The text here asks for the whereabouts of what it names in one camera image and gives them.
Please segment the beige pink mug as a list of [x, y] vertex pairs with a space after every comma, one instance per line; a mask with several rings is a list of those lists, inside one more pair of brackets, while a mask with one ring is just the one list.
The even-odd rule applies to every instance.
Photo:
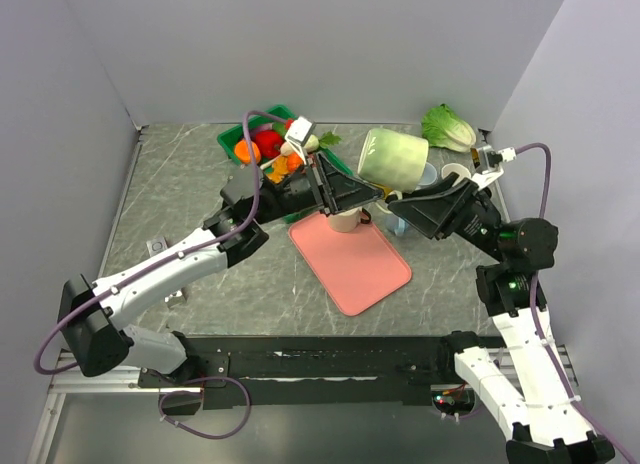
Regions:
[[359, 225], [370, 223], [371, 214], [363, 207], [357, 207], [328, 217], [329, 227], [339, 233], [349, 233]]

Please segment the light blue faceted mug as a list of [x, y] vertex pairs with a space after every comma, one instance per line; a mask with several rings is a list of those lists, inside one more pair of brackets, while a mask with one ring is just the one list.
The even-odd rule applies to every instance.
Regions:
[[388, 209], [388, 206], [384, 201], [377, 201], [376, 206], [384, 214], [385, 227], [390, 233], [397, 237], [400, 237], [407, 232], [407, 230], [409, 229], [409, 224], [402, 218], [392, 213]]

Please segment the pale blue grey mug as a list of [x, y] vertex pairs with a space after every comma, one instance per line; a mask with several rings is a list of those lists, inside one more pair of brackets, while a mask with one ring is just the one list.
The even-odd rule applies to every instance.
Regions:
[[433, 185], [437, 182], [439, 177], [437, 168], [429, 162], [425, 163], [422, 176], [416, 186], [417, 189], [422, 189], [427, 186]]

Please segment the dark grey mug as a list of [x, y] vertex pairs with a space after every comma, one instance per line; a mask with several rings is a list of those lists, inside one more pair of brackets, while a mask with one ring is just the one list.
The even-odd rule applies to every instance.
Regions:
[[470, 170], [462, 164], [448, 163], [441, 168], [441, 178], [446, 179], [451, 175], [455, 175], [454, 186], [460, 184], [464, 179], [472, 177]]

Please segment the light green mug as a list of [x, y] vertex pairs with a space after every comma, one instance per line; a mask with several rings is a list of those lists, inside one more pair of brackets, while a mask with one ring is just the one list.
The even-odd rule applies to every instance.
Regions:
[[412, 192], [423, 176], [428, 154], [426, 139], [374, 128], [365, 137], [357, 175], [391, 190]]

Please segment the yellow mug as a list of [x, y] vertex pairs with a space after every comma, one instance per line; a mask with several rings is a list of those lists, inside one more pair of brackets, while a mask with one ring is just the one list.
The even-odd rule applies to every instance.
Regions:
[[389, 188], [387, 186], [380, 185], [380, 184], [375, 184], [375, 187], [382, 190], [383, 198], [388, 197], [393, 192], [393, 190], [391, 188]]

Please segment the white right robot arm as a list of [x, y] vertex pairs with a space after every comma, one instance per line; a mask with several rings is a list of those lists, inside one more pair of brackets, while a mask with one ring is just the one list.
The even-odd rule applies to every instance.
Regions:
[[544, 216], [505, 222], [474, 179], [447, 178], [388, 209], [427, 238], [457, 234], [495, 259], [476, 269], [480, 301], [502, 337], [519, 383], [513, 385], [472, 332], [445, 336], [437, 362], [448, 382], [471, 385], [501, 428], [511, 463], [608, 463], [611, 438], [587, 416], [560, 361], [539, 283], [551, 268], [558, 229]]

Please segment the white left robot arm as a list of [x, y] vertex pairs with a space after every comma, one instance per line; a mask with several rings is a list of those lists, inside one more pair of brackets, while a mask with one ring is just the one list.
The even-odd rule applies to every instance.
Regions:
[[380, 199], [383, 192], [315, 154], [279, 183], [256, 166], [240, 167], [220, 194], [220, 210], [172, 247], [95, 282], [78, 276], [64, 284], [59, 322], [84, 376], [128, 365], [158, 371], [177, 386], [191, 383], [198, 362], [187, 339], [137, 327], [139, 315], [161, 298], [249, 258], [269, 238], [262, 224], [303, 211], [340, 214]]

